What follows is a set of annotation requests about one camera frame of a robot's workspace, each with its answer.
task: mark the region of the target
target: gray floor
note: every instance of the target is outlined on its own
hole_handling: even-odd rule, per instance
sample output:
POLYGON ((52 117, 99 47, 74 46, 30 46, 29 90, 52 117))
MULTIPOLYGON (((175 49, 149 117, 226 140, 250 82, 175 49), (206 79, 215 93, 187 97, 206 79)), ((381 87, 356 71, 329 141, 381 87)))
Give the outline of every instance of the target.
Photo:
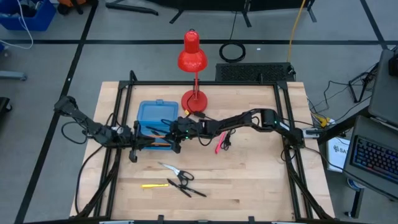
MULTIPOLYGON (((202 39, 228 39, 234 13, 184 12, 174 25, 169 20, 177 12, 145 1, 128 4, 151 7, 159 17, 105 8, 101 1, 87 39, 99 40, 159 40, 181 39, 190 28, 199 31, 202 39)), ((396 29, 398 7, 395 0, 368 0, 369 7, 386 40, 398 40, 396 29)), ((83 32, 90 7, 84 15, 73 12, 56 15, 47 32, 33 32, 39 40, 78 40, 83 32)), ((296 9, 253 12, 247 28, 238 14, 234 39, 288 40, 296 9)), ((296 30, 297 40, 377 40, 359 0, 317 0, 313 11, 318 22, 313 23, 307 12, 296 30)), ((10 32, 0 28, 0 39, 26 39, 25 32, 10 32)), ((25 82, 0 80, 0 96, 9 97, 14 110, 2 123, 0 131, 0 216, 2 223, 12 223, 21 204, 30 175, 39 155, 53 115, 53 104, 61 93, 77 45, 37 44, 30 50, 11 48, 11 56, 0 59, 1 70, 26 72, 25 82)), ((202 45, 209 60, 202 80, 214 80, 215 65, 223 63, 218 56, 218 44, 202 45)), ((177 67, 177 55, 182 45, 84 45, 69 95, 79 107, 93 116, 103 81, 125 80, 133 69, 140 80, 191 80, 192 76, 177 67)), ((243 62, 284 62, 287 45, 246 45, 243 62)), ((379 60, 379 45, 294 45, 292 64, 297 80, 305 83, 308 97, 316 104, 328 80, 347 82, 379 60)), ((238 54, 233 47, 226 49, 230 57, 238 54)), ((329 95, 344 86, 332 85, 329 95)), ((353 106, 348 91, 330 100, 331 108, 324 114, 339 118, 353 106)), ((350 114, 366 106, 362 103, 350 114)), ((77 146, 62 138, 61 118, 53 137, 49 154, 27 213, 26 222, 67 218, 78 170, 85 146, 77 146)), ((81 137, 71 127, 72 137, 81 137)), ((346 186, 343 175, 326 171, 336 217, 347 218, 354 192, 346 186)), ((398 203, 368 190, 364 196, 360 218, 355 222, 398 223, 398 203)))

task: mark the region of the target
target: scissor blade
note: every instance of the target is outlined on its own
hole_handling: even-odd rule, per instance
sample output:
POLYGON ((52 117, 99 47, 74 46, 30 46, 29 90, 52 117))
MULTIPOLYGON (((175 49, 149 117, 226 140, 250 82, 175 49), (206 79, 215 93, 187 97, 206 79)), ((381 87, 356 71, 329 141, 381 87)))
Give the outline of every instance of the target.
POLYGON ((158 162, 158 163, 160 165, 162 165, 162 166, 164 166, 166 168, 169 168, 170 170, 174 171, 175 175, 178 175, 180 173, 180 170, 175 168, 174 166, 170 166, 170 165, 167 165, 167 164, 164 164, 164 163, 161 163, 161 162, 158 162))

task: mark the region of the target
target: keyboard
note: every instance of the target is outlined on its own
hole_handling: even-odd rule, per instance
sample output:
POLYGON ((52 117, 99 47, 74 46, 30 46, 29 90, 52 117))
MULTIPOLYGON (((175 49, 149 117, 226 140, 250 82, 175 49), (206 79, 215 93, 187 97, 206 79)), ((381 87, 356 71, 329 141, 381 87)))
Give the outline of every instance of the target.
POLYGON ((398 183, 398 150, 360 136, 356 137, 353 148, 353 165, 398 183))

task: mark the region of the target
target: red lamp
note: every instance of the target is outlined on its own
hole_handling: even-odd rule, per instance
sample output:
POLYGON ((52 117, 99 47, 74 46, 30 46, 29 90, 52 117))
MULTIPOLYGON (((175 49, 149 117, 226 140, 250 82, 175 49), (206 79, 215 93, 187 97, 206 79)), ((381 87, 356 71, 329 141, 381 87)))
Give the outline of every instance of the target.
POLYGON ((207 106, 207 97, 199 90, 198 72, 207 66, 205 53, 199 47, 199 34, 191 29, 184 36, 184 50, 178 56, 178 67, 184 72, 195 72, 195 87, 181 99, 182 108, 190 113, 202 112, 207 106))

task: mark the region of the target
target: wooden table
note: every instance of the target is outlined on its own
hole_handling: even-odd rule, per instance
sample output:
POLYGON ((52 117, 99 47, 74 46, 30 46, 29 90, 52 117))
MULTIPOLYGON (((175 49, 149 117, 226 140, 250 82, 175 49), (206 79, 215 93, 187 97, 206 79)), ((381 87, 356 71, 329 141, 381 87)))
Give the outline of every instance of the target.
MULTIPOLYGON (((303 83, 288 84, 295 120, 311 123, 303 83)), ((192 87, 134 86, 127 125, 132 127, 141 101, 163 99, 180 104, 181 96, 189 89, 192 87)), ((201 86, 201 90, 208 97, 205 113, 214 119, 228 118, 252 108, 276 110, 271 86, 201 86)), ((105 123, 113 112, 117 91, 118 82, 102 84, 95 121, 105 123)), ((181 107, 179 116, 184 116, 181 107)), ((296 126, 308 127, 300 123, 296 123, 296 126)), ((294 220, 286 166, 280 158, 281 139, 276 132, 258 133, 251 128, 239 128, 231 136, 232 146, 229 150, 221 150, 218 155, 214 152, 218 138, 207 147, 193 139, 181 144, 180 154, 172 151, 138 151, 138 163, 135 164, 128 158, 130 149, 125 149, 119 168, 112 219, 156 220, 158 215, 164 215, 165 220, 244 221, 248 220, 248 216, 254 216, 256 221, 294 220), (195 194, 192 194, 193 198, 188 198, 172 186, 141 189, 141 184, 167 183, 166 178, 178 181, 171 170, 157 162, 192 173, 195 180, 189 186, 207 194, 207 198, 195 194)), ((305 143, 307 147, 318 149, 316 140, 306 139, 305 143)), ((89 141, 85 158, 98 147, 98 143, 89 141)), ((309 191, 325 211, 334 217, 320 156, 305 149, 301 152, 309 191)), ((98 188, 104 153, 103 149, 95 155, 83 171, 78 197, 80 210, 98 188)), ((303 205, 301 195, 298 194, 298 197, 303 205)), ((104 213, 107 198, 108 193, 105 193, 101 213, 104 213)), ((303 206, 300 206, 300 210, 304 217, 303 206)))

